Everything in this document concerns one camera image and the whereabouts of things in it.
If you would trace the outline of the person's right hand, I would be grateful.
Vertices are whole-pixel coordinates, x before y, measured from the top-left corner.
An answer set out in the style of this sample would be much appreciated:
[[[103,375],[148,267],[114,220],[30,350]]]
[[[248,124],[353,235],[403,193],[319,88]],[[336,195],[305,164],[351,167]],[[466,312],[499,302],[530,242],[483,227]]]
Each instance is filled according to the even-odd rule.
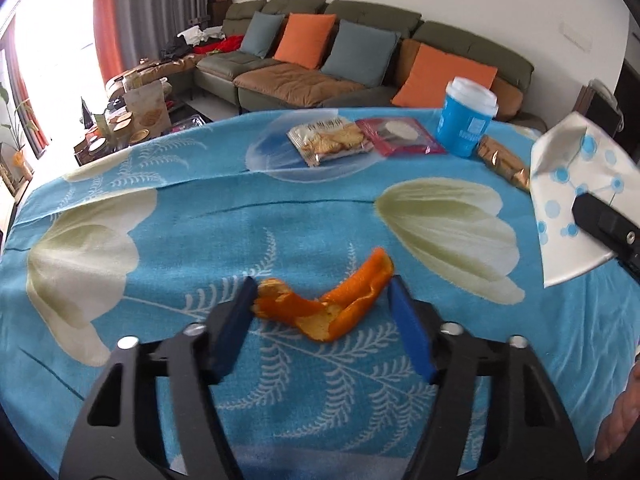
[[[625,441],[639,417],[640,362],[632,367],[625,390],[617,397],[612,412],[603,419],[599,428],[594,459],[607,460]]]

